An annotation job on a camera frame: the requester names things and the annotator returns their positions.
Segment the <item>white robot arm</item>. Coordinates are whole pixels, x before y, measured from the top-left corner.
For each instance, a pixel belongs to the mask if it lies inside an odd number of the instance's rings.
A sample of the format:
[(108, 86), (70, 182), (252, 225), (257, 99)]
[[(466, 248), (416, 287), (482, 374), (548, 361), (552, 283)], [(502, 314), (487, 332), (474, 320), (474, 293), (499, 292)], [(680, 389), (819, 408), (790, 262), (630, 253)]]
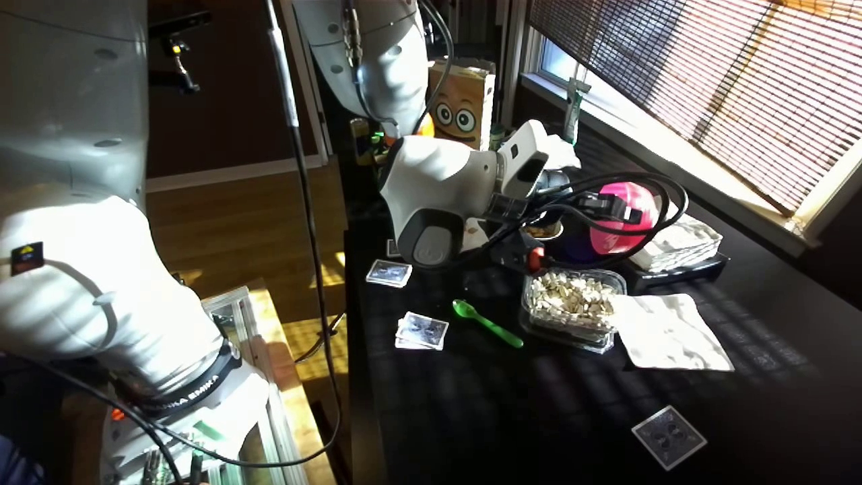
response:
[[(525, 202), (576, 153), (539, 121), (495, 152), (424, 138), (419, 0), (292, 0), (339, 106), (393, 140), (382, 178), (396, 248), (459, 260), (463, 225)], [(101, 361), (132, 402), (180, 408), (238, 366), (199, 297), (164, 269), (141, 208), (143, 0), (0, 0), (0, 336), (37, 361)]]

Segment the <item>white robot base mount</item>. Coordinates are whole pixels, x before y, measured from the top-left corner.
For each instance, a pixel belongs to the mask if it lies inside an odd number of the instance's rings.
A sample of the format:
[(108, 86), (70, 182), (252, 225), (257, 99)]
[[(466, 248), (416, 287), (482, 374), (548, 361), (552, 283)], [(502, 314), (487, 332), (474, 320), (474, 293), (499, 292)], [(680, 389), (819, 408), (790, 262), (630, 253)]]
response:
[(155, 436), (121, 413), (105, 424), (103, 485), (314, 485), (322, 436), (292, 366), (268, 289), (204, 301), (233, 342), (230, 373), (196, 411), (149, 415)]

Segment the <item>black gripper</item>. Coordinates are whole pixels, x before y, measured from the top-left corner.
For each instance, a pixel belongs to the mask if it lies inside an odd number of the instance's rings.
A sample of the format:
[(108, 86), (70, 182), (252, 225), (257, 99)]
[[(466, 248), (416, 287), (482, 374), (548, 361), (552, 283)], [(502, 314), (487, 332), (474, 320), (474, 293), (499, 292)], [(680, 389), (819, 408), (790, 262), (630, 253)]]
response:
[(556, 188), (539, 196), (536, 226), (561, 225), (565, 215), (574, 215), (598, 237), (640, 237), (641, 214), (619, 195), (600, 188)]

